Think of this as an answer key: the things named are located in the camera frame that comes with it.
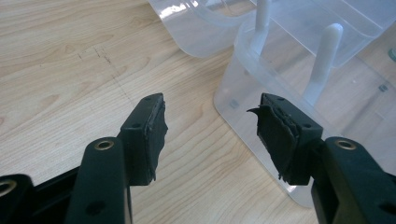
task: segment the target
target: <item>white post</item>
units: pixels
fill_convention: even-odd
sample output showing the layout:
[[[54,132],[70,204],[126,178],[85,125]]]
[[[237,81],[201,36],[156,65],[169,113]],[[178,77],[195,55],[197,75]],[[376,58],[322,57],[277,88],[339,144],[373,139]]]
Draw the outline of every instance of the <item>white post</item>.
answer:
[[[311,78],[303,95],[305,100],[311,105],[317,102],[327,83],[342,35],[343,26],[338,23],[329,25],[323,31]]]
[[[250,47],[259,55],[265,45],[270,23],[271,0],[257,0],[256,27]]]

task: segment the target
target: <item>frosted plastic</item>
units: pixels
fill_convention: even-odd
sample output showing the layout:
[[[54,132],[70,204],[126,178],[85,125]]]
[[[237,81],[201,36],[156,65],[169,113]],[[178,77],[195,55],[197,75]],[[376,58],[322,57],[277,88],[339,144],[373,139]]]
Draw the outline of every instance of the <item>frosted plastic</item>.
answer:
[[[248,0],[149,0],[178,46],[194,57],[230,47],[239,26],[252,17]]]
[[[346,63],[396,21],[395,0],[273,0],[271,18],[313,54],[323,29],[344,27],[333,66]]]
[[[270,24],[262,56],[250,47],[254,20],[245,22],[234,54],[214,97],[216,109],[278,180],[265,147],[256,135],[256,107],[262,92],[287,98],[325,129],[323,139],[344,136],[363,144],[385,171],[396,175],[396,90],[361,60],[333,69],[312,106],[303,97],[315,57],[277,24]],[[279,185],[303,206],[312,206],[310,187]]]

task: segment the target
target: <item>wooden table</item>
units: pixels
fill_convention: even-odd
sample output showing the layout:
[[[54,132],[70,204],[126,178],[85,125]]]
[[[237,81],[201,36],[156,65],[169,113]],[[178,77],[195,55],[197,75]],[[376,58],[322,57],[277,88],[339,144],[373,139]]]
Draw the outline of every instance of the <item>wooden table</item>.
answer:
[[[187,55],[145,0],[0,1],[0,175],[78,166],[163,92],[169,131],[157,181],[132,188],[135,223],[317,222],[213,106],[231,55]]]

